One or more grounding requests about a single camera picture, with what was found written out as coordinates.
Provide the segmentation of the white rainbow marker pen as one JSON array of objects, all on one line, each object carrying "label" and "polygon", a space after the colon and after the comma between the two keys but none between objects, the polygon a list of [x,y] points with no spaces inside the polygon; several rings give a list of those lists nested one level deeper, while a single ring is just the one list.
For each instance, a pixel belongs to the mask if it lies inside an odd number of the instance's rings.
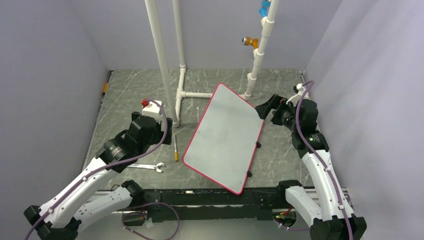
[{"label": "white rainbow marker pen", "polygon": [[172,135],[172,138],[173,138],[173,145],[174,145],[174,160],[175,160],[175,162],[178,162],[179,161],[179,152],[178,152],[177,136],[176,136],[175,133]]}]

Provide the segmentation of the pink framed whiteboard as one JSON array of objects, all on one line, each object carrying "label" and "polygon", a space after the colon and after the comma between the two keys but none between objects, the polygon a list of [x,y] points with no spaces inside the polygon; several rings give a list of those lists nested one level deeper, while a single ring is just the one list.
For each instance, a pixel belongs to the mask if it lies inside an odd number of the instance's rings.
[{"label": "pink framed whiteboard", "polygon": [[183,164],[240,195],[264,122],[252,104],[219,83],[182,156]]}]

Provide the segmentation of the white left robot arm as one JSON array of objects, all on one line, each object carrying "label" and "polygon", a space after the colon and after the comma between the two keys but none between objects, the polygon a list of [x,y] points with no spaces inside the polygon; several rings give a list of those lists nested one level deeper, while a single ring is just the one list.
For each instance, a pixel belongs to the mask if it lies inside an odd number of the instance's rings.
[{"label": "white left robot arm", "polygon": [[145,191],[133,180],[124,181],[111,193],[89,201],[101,185],[115,178],[138,159],[153,152],[151,146],[171,144],[172,119],[133,112],[128,129],[107,140],[89,165],[48,202],[30,205],[24,216],[42,240],[74,240],[89,225],[110,213],[146,203]]}]

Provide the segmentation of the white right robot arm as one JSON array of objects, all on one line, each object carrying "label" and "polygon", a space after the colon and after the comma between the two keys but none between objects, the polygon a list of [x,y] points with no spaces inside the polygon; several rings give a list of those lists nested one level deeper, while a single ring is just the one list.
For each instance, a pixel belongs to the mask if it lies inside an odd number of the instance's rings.
[{"label": "white right robot arm", "polygon": [[255,110],[260,119],[272,114],[274,125],[291,131],[292,145],[309,172],[318,200],[314,201],[299,181],[284,180],[276,187],[276,203],[296,210],[307,223],[312,240],[360,240],[367,223],[356,216],[336,177],[329,145],[318,130],[317,104],[309,99],[296,105],[286,101],[274,94]]}]

